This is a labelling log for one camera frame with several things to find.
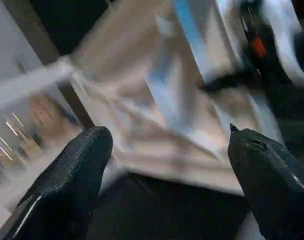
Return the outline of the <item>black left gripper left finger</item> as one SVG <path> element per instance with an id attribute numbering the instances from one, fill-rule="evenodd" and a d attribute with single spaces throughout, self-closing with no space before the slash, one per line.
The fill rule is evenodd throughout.
<path id="1" fill-rule="evenodd" d="M 81 240 L 111 158 L 104 126 L 81 132 L 37 177 L 0 228 L 0 240 Z"/>

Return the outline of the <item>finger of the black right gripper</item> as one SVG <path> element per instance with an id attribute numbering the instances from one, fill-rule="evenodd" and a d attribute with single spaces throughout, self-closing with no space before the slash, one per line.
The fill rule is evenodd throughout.
<path id="1" fill-rule="evenodd" d="M 234 73 L 226 73 L 216 76 L 214 79 L 203 84 L 205 92 L 214 93 L 228 88 L 247 86 L 250 88 L 260 85 L 261 76 L 252 70 L 241 70 Z"/>

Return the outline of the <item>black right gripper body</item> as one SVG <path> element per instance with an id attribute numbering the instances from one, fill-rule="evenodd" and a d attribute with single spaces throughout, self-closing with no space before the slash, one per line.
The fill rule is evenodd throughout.
<path id="1" fill-rule="evenodd" d="M 261 86 L 290 85 L 279 61 L 271 25 L 263 15 L 262 0 L 240 2 L 240 22 L 247 40 L 243 48 L 246 64 Z"/>

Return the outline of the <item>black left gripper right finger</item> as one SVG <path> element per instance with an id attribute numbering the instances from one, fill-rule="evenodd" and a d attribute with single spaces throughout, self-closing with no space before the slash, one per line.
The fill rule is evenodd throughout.
<path id="1" fill-rule="evenodd" d="M 252 129 L 230 125 L 228 158 L 266 240 L 304 240 L 304 159 Z"/>

